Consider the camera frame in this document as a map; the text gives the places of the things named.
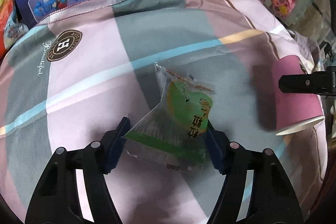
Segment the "printed label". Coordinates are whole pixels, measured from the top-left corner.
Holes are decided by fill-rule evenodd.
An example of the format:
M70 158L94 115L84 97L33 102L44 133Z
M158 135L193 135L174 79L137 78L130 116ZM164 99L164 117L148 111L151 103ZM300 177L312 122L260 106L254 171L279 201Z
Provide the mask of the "printed label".
M41 61L40 61L40 65L37 67L39 69L38 71L38 75L42 75L43 74L43 69L44 69L44 57L45 57L45 53L50 49L51 47L51 41L48 40L46 42L43 42L43 54L41 57Z
M47 60L53 62L65 58L77 47L81 39L82 33L76 30L68 30L61 33L51 46Z

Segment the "plaid fabric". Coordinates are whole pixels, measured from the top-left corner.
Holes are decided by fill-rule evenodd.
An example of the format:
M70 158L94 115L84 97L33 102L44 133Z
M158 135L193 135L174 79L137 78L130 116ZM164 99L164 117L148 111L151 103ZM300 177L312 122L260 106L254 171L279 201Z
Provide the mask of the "plaid fabric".
M81 33L69 50L66 40L57 39L68 30ZM48 61L55 58L52 48L55 55L66 50L65 56ZM0 192L24 220L56 148L83 148L123 116L134 125L159 103L153 66L158 61L216 86L211 123L247 149L272 148L306 216L323 181L327 145L324 122L275 136L271 67L290 54L313 69L260 0L87 0L56 12L21 38L1 64ZM83 215L90 219L78 177ZM223 181L209 160L201 174L185 176L125 151L106 177L124 223L206 222Z

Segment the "blue stripe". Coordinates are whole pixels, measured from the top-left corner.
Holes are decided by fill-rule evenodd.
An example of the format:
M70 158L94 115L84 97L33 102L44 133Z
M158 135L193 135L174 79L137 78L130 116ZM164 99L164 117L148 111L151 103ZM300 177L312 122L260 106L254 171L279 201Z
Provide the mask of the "blue stripe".
M182 54L187 54L194 51L199 51L205 48L211 48L215 46L222 45L222 43L218 39L199 42L196 44L190 44L183 47L174 48L165 52L159 52L157 54L153 54L147 57L140 58L132 62L132 66L134 70L146 67L148 65L154 64L155 62L159 62L162 60L166 60L169 58L173 58Z
M41 28L44 28L42 26L35 27L31 29L26 36L31 36L41 30ZM140 58L138 60L135 60L131 62L132 67L134 70L143 68L147 65L154 64L157 61L162 61L168 58L176 57L182 54L186 54L189 52L194 52L198 50L202 50L205 48L211 48L215 46L222 45L222 43L218 40L210 40L205 42L200 42L196 44L191 44L183 47L174 48L165 52L159 52L157 54L153 54L147 57ZM58 101L62 101L70 96L73 96L77 94L78 92L82 90L86 90L94 85L98 85L99 83L105 82L109 79L112 79L120 74L124 74L127 72L127 64L120 65L115 68L111 68L109 70L101 71L95 75L92 75L79 83L67 88L63 92L53 96L52 98L48 98L48 102L54 102L57 103ZM13 130L15 127L22 125L24 122L27 122L29 119L40 113L46 108L46 100L41 102L40 104L36 105L35 107L27 110L25 113L19 115L14 122L11 124L8 124L5 126L6 132Z
M30 29L23 37L21 37L12 47L15 48L17 47L22 41L26 40L27 38L31 37L32 35L36 34L37 32L39 32L40 30L42 30L43 28L46 28L46 26L36 26L32 29Z
M8 133L9 131L13 130L14 128L22 125L23 123L27 122L32 117L36 116L43 110L45 110L45 104L47 100L39 103L38 105L34 106L33 108L27 110L25 113L19 115L14 122L5 126L5 131Z

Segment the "pink fabric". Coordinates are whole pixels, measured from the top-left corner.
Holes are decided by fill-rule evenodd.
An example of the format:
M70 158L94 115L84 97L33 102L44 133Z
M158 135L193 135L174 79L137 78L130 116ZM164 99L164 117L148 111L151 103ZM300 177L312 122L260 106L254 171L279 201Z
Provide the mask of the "pink fabric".
M298 56L288 55L275 63L272 68L277 105L277 130L323 115L317 95L282 93L278 87L279 79L283 75L303 74L300 62Z
M72 58L51 63L47 112L52 103L50 98L54 95L91 75L129 62L111 8L97 10L82 18L85 18L85 22L77 16L49 25L56 36L69 29L80 31L83 36L80 47L71 53Z
M24 222L26 209L21 203L16 187L7 169L6 139L0 139L0 193L11 210Z
M229 0L229 2L245 15L256 29L270 34L270 43L275 45L279 58L295 53L308 73L311 73L314 64L301 55L298 43L290 36L285 27L267 11L261 0ZM314 132L308 130L307 134L291 135L291 141L286 149L291 159L300 163L295 172L288 174L288 176L296 189L303 212L308 212L314 204L322 186L328 162L325 122L322 121L315 125L314 129ZM303 185L305 182L303 177L312 182L309 185Z

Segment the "snack package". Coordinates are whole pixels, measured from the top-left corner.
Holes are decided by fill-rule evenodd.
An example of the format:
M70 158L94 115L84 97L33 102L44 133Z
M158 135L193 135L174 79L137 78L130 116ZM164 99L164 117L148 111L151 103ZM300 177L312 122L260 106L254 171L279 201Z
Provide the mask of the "snack package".
M214 87L197 82L190 75L178 75L158 64L155 67L162 90L161 102L125 138L172 155L166 156L164 161L159 160L171 169L181 170L183 165L190 170L191 162L203 165L205 145L202 134L207 131Z
M28 28L17 21L14 0L0 0L0 60Z

